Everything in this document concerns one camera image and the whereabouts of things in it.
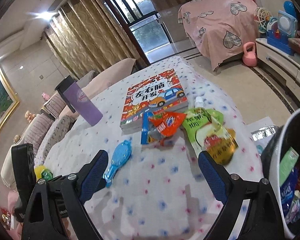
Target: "colorful book cover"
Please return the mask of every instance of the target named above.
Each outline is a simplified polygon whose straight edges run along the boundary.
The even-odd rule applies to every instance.
[[[174,69],[166,70],[128,88],[120,127],[141,127],[142,114],[175,111],[188,105],[185,92]]]

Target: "yellow ball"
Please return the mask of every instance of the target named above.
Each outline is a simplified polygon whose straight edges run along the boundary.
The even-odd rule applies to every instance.
[[[44,169],[46,169],[46,167],[44,165],[40,165],[40,166],[34,168],[37,180],[42,178],[41,173]]]

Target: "polka dot sheet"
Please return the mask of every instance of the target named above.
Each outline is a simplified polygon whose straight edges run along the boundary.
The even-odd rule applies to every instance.
[[[224,114],[224,126],[236,132],[238,149],[227,171],[259,181],[262,165],[241,114],[225,91],[200,76],[186,60],[171,57],[123,79],[93,98],[103,113],[91,127],[81,116],[65,138],[50,150],[45,166],[54,176],[78,172],[100,149],[109,154],[123,140],[132,141],[132,155],[110,188],[96,192],[85,208],[105,240],[202,240],[222,209],[202,175],[194,150],[181,130],[170,147],[140,145],[141,132],[124,134],[119,126],[128,87],[174,68],[189,107],[202,96],[206,108]],[[229,239],[240,233],[249,201],[244,200]]]

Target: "tiled floor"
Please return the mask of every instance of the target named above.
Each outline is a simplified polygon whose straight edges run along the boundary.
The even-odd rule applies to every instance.
[[[205,78],[224,89],[232,97],[246,124],[268,116],[280,126],[285,124],[290,112],[297,109],[282,87],[262,69],[252,70],[235,61],[220,67],[217,74],[212,73],[210,60],[193,48],[189,40],[160,47],[148,53],[147,57],[150,62],[155,62],[171,55],[185,58]]]
[[[203,57],[185,57],[205,78],[231,96],[246,124],[269,116],[275,125],[283,125],[290,112],[273,90],[241,62],[231,62],[211,73],[210,61]]]
[[[170,44],[164,45],[162,47],[159,47],[157,49],[154,49],[152,51],[149,51],[146,53],[146,56],[147,56],[148,60],[150,61],[150,63],[153,63],[155,61],[161,60],[163,58],[166,58],[168,56],[174,55],[176,53],[179,53],[181,51],[191,49],[191,48],[193,48],[193,50],[195,50],[195,52],[193,52],[193,53],[198,52],[197,48],[191,44],[190,40],[186,39],[183,41],[170,43]]]

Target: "ceiling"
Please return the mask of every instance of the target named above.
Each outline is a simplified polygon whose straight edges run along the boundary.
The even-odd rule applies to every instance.
[[[0,60],[39,41],[48,21],[31,13],[54,9],[66,0],[15,0],[0,19]]]

